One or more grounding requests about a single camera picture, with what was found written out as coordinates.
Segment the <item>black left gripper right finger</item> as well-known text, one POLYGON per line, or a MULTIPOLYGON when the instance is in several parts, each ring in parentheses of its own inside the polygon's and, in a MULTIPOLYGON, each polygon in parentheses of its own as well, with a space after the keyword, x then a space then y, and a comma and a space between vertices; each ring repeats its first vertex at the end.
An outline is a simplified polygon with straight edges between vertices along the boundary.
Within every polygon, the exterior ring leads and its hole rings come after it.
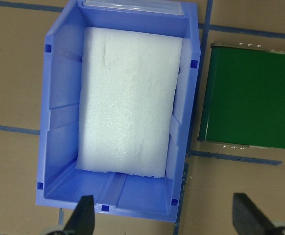
POLYGON ((276 226, 245 193, 234 193, 232 224, 238 235, 267 235, 276 226))

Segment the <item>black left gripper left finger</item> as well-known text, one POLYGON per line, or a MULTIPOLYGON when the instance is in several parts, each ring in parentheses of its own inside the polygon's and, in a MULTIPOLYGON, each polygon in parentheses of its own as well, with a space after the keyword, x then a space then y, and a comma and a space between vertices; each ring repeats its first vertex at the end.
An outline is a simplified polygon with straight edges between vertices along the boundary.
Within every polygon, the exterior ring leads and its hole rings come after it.
POLYGON ((94 198, 92 195, 82 196, 63 228, 63 232, 65 235, 92 235, 94 230, 94 198))

